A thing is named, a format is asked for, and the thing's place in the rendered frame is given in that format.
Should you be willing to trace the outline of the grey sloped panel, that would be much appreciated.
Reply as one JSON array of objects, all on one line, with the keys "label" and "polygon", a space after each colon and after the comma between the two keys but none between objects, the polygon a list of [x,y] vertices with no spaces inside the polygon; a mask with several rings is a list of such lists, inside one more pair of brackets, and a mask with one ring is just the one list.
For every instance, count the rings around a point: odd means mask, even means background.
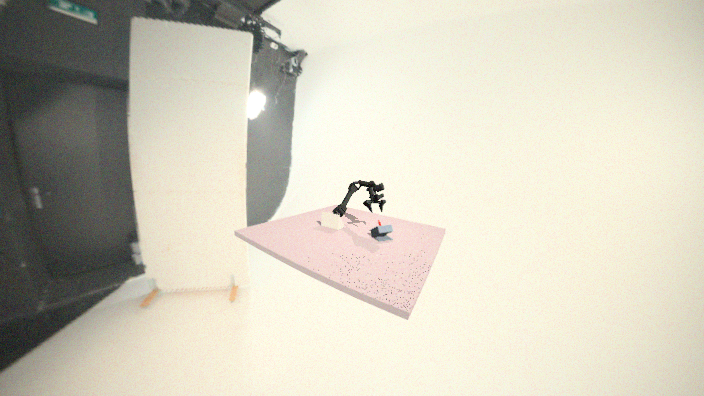
[{"label": "grey sloped panel", "polygon": [[371,237],[378,241],[391,240],[393,238],[391,238],[388,234],[393,232],[392,227],[392,225],[377,226],[371,229]]}]

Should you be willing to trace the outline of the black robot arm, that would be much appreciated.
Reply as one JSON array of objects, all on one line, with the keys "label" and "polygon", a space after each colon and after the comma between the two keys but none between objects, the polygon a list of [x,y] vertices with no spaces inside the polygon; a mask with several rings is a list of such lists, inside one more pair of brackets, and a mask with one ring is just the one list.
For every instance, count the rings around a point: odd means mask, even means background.
[{"label": "black robot arm", "polygon": [[[360,186],[357,187],[355,184],[359,184]],[[361,180],[359,180],[359,181],[354,181],[354,182],[352,182],[352,183],[349,185],[349,187],[348,187],[348,192],[347,192],[345,198],[343,199],[342,203],[339,204],[339,205],[332,211],[333,214],[339,215],[340,218],[341,218],[341,217],[345,214],[345,212],[346,212],[346,210],[347,210],[346,205],[348,204],[348,202],[349,202],[351,196],[353,195],[353,193],[355,193],[356,191],[358,191],[358,190],[360,189],[360,187],[362,187],[362,186],[368,187],[368,188],[366,189],[366,191],[369,191],[369,195],[370,195],[371,193],[376,193],[376,191],[377,191],[377,192],[380,192],[380,191],[382,191],[382,190],[385,189],[383,183],[380,183],[380,184],[377,185],[374,181],[369,181],[369,182],[367,182],[367,181],[361,181]],[[383,199],[383,197],[384,197],[384,194],[383,194],[383,193],[381,193],[380,195],[379,195],[379,194],[377,194],[377,195],[373,194],[373,199],[374,199],[374,200],[375,200],[375,199],[379,199],[379,200],[380,200],[380,198]]]}]

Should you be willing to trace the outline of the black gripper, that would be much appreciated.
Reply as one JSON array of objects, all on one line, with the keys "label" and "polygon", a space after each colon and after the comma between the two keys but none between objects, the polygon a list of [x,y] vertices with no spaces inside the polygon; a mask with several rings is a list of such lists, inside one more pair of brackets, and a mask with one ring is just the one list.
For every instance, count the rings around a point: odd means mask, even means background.
[{"label": "black gripper", "polygon": [[372,204],[375,204],[375,203],[378,203],[381,212],[383,212],[383,206],[384,206],[384,204],[386,203],[386,200],[385,200],[385,199],[384,199],[384,200],[380,200],[380,201],[378,201],[379,199],[375,199],[375,200],[374,200],[374,199],[373,199],[373,194],[377,195],[376,193],[371,193],[370,196],[369,196],[370,200],[365,200],[365,201],[363,202],[363,205],[365,205],[365,206],[370,210],[370,212],[373,213],[373,211],[372,211],[372,206],[371,206],[371,205],[372,205]]}]

